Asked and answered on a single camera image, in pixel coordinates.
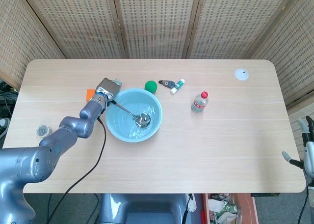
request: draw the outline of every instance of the red bottle cap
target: red bottle cap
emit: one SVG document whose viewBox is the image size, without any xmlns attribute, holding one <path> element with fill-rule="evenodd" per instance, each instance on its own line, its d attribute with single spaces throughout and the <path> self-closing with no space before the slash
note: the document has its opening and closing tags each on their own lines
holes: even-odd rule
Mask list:
<svg viewBox="0 0 314 224">
<path fill-rule="evenodd" d="M 203 91 L 202 94 L 201 94 L 201 97 L 203 99 L 206 99 L 208 97 L 208 93 L 206 91 Z"/>
</svg>

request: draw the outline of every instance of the water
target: water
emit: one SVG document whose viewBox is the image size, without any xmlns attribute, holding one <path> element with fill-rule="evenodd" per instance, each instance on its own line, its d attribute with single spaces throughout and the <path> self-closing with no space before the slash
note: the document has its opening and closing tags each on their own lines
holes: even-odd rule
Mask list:
<svg viewBox="0 0 314 224">
<path fill-rule="evenodd" d="M 154 120 L 156 119 L 155 109 L 152 106 L 146 105 L 145 110 L 143 112 L 148 114 L 151 117 L 150 124 L 148 124 L 147 127 L 139 127 L 136 124 L 134 118 L 130 116 L 130 118 L 132 119 L 132 122 L 129 121 L 129 138 L 134 138 L 134 139 L 141 138 L 147 135 L 151 131 L 152 126 L 154 124 Z"/>
<path fill-rule="evenodd" d="M 119 133 L 121 135 L 128 136 L 130 139 L 138 139 L 146 136 L 153 130 L 157 120 L 157 114 L 154 107 L 145 103 L 130 102 L 122 102 L 121 105 L 123 105 L 126 109 L 135 115 L 146 113 L 151 117 L 150 124 L 148 124 L 147 127 L 142 128 L 136 124 L 134 118 L 131 115 L 129 115 L 127 112 L 124 112 L 122 109 L 116 108 L 114 123 L 116 128 L 120 131 Z"/>
</svg>

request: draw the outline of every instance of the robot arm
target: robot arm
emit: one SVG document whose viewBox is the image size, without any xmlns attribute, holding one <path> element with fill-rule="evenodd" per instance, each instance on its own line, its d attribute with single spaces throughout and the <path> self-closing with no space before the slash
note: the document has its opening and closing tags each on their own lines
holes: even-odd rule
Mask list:
<svg viewBox="0 0 314 224">
<path fill-rule="evenodd" d="M 38 147 L 0 149 L 0 224 L 32 223 L 35 212 L 24 198 L 24 186 L 46 180 L 61 155 L 78 138 L 92 134 L 95 121 L 120 89 L 120 85 L 105 78 L 79 118 L 65 117 L 59 128 L 42 139 Z"/>
<path fill-rule="evenodd" d="M 302 131 L 302 139 L 304 145 L 304 160 L 294 160 L 286 152 L 282 152 L 284 159 L 301 169 L 311 178 L 311 183 L 307 186 L 307 195 L 310 198 L 310 214 L 311 214 L 311 223 L 314 224 L 314 121 L 306 116 L 308 126 L 304 120 L 299 119 L 298 123 Z"/>
</svg>

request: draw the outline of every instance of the woven room divider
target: woven room divider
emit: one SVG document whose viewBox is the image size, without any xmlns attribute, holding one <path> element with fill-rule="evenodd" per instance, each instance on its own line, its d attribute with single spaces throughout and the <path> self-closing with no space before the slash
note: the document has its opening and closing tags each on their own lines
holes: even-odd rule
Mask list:
<svg viewBox="0 0 314 224">
<path fill-rule="evenodd" d="M 275 65 L 286 105 L 314 90 L 314 0 L 293 0 L 247 57 Z"/>
<path fill-rule="evenodd" d="M 115 1 L 130 58 L 182 58 L 198 0 Z"/>
<path fill-rule="evenodd" d="M 114 0 L 28 0 L 67 58 L 126 57 Z"/>
<path fill-rule="evenodd" d="M 25 0 L 0 0 L 0 77 L 20 89 L 33 59 L 64 58 Z"/>
<path fill-rule="evenodd" d="M 242 58 L 283 0 L 200 0 L 187 58 Z"/>
</svg>

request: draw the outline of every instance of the light blue bowl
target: light blue bowl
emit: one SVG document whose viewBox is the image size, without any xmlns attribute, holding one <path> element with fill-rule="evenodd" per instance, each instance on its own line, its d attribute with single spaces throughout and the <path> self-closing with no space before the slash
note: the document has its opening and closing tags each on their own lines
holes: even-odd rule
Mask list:
<svg viewBox="0 0 314 224">
<path fill-rule="evenodd" d="M 159 129 L 162 108 L 152 93 L 138 88 L 127 89 L 118 93 L 114 100 L 135 115 L 145 112 L 151 117 L 150 124 L 140 128 L 131 115 L 111 104 L 105 111 L 105 120 L 108 129 L 116 138 L 126 142 L 140 142 L 147 140 Z"/>
</svg>

